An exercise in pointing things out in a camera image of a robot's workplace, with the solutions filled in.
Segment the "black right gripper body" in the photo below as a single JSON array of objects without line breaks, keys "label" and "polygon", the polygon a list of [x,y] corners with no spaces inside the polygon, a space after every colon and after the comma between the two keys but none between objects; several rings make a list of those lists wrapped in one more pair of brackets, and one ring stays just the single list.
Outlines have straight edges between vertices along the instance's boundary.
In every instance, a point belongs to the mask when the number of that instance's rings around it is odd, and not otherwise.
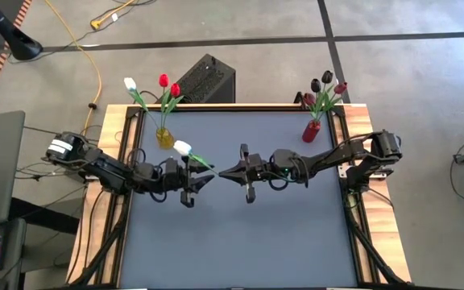
[{"label": "black right gripper body", "polygon": [[256,198],[253,182],[267,179],[267,162],[259,154],[251,154],[245,143],[240,145],[240,161],[242,170],[239,175],[242,185],[246,187],[246,203],[252,204]]}]

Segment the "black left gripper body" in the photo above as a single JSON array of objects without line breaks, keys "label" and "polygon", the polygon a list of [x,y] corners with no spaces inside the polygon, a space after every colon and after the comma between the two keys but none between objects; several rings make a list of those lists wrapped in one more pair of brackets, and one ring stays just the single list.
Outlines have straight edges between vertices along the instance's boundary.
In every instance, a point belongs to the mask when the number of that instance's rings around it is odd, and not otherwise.
[{"label": "black left gripper body", "polygon": [[195,205],[194,198],[190,188],[190,177],[191,172],[187,162],[183,162],[180,166],[179,175],[177,178],[167,178],[163,173],[161,177],[162,191],[167,193],[168,191],[181,190],[180,203],[187,208],[193,208]]}]

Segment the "white artificial tulip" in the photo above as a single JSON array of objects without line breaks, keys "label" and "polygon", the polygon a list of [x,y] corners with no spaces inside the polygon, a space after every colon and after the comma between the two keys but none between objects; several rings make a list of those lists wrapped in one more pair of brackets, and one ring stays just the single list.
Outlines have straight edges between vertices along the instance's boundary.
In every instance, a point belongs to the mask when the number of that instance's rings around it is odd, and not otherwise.
[{"label": "white artificial tulip", "polygon": [[203,165],[211,172],[217,174],[217,172],[213,169],[213,167],[205,161],[201,156],[196,155],[193,153],[193,148],[190,144],[186,143],[182,140],[177,140],[173,144],[173,148],[183,157],[188,157],[190,160],[194,160],[199,164]]},{"label": "white artificial tulip", "polygon": [[[140,107],[146,112],[146,115],[149,115],[149,109],[147,108],[146,102],[143,100],[143,98],[141,97],[139,91],[137,90],[137,85],[136,85],[134,79],[131,78],[131,77],[125,77],[123,79],[123,81],[124,81],[124,85],[126,86],[127,92],[133,98],[135,103],[140,105]],[[160,122],[157,122],[155,119],[153,119],[154,125],[161,132],[166,131],[164,113],[165,113],[165,104],[162,103],[161,104]]]}]

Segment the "dark red artificial tulip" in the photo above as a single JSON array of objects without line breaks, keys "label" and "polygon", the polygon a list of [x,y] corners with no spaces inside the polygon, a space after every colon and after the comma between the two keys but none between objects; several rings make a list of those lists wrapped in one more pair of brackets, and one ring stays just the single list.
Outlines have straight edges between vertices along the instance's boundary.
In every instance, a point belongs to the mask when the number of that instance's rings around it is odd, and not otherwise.
[{"label": "dark red artificial tulip", "polygon": [[320,92],[317,95],[317,121],[331,110],[342,99],[342,94],[347,90],[348,84],[346,82],[340,83],[334,87]]},{"label": "dark red artificial tulip", "polygon": [[318,93],[305,93],[303,96],[304,106],[309,110],[313,121],[318,122],[319,107],[317,104]]}]

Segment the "foreground green tulip stem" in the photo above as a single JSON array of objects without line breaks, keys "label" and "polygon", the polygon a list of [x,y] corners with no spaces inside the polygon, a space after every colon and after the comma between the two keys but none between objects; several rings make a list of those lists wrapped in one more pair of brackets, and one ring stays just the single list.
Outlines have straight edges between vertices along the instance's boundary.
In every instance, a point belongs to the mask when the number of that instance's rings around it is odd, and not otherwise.
[{"label": "foreground green tulip stem", "polygon": [[161,74],[159,76],[159,85],[163,89],[161,98],[161,119],[160,128],[164,129],[165,114],[167,113],[168,102],[170,98],[170,80],[167,74]]}]

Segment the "black artificial tulip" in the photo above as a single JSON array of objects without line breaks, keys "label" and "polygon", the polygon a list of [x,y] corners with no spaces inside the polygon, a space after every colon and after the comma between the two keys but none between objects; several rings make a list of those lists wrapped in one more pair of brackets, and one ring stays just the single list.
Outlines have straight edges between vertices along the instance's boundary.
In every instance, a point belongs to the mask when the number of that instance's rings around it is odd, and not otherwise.
[{"label": "black artificial tulip", "polygon": [[312,106],[313,119],[318,122],[321,109],[321,82],[318,79],[312,79],[311,90],[315,93],[315,101]]},{"label": "black artificial tulip", "polygon": [[323,84],[323,89],[319,94],[318,98],[318,107],[317,107],[317,121],[320,120],[321,116],[325,111],[325,106],[328,102],[329,95],[327,93],[328,85],[332,82],[334,74],[327,70],[321,77],[321,82]]}]

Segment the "yellow ribbed glass vase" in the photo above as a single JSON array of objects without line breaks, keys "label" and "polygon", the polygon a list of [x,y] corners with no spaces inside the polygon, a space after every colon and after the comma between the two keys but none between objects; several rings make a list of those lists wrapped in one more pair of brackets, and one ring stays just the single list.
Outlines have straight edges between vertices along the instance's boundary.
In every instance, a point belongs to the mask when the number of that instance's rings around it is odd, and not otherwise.
[{"label": "yellow ribbed glass vase", "polygon": [[160,127],[156,130],[155,136],[158,142],[158,145],[161,149],[169,150],[173,148],[175,139],[172,133],[165,127]]}]

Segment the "red ribbed glass vase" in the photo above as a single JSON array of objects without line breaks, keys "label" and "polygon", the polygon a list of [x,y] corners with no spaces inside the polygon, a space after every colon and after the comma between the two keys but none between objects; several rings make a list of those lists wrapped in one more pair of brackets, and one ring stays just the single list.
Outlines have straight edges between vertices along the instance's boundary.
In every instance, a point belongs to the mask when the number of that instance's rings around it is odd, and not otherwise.
[{"label": "red ribbed glass vase", "polygon": [[318,132],[321,129],[321,122],[316,120],[311,120],[307,124],[302,134],[302,140],[306,143],[311,143],[317,136]]}]

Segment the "wooden table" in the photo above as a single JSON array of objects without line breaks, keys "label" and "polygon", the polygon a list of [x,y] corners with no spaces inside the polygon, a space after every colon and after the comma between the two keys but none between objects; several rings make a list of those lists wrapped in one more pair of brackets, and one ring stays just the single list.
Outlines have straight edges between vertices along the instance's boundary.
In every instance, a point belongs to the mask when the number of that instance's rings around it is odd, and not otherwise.
[{"label": "wooden table", "polygon": [[[183,104],[182,110],[199,111],[282,111],[297,112],[296,103],[229,103]],[[107,154],[121,158],[139,141],[139,105],[109,105],[102,124],[98,146]],[[364,104],[339,104],[333,112],[333,140],[342,141],[350,135],[368,133],[372,124]],[[386,264],[404,281],[411,279],[404,249],[400,240],[394,210],[385,180],[371,180],[371,191],[362,195],[364,212],[353,210],[356,221],[370,238]],[[79,225],[72,257],[68,267],[67,283],[77,279],[88,267],[103,242],[115,227],[126,200],[103,193],[100,184],[91,182],[84,199],[83,220]],[[123,237],[109,249],[106,258],[90,279],[90,284],[113,286],[117,282],[122,258]]]}]

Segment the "black stand pole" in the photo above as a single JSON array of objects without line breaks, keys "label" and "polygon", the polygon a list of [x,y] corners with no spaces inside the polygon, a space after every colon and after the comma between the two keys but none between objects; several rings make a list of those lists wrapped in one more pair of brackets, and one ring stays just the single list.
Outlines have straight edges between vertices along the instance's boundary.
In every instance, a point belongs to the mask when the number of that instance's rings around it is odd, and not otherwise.
[{"label": "black stand pole", "polygon": [[42,45],[23,33],[0,11],[0,36],[8,44],[16,60],[32,60],[42,51]]}]

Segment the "black metal table frame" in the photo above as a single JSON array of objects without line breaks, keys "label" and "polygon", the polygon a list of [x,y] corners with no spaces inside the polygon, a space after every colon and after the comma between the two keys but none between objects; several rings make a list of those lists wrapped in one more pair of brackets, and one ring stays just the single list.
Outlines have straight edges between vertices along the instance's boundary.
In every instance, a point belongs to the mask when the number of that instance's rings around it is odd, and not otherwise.
[{"label": "black metal table frame", "polygon": [[385,130],[349,132],[328,114],[305,143],[297,104],[182,104],[168,129],[214,166],[191,190],[152,181],[124,202],[119,288],[262,290],[343,288],[399,278],[367,235],[362,192],[401,157]]}]

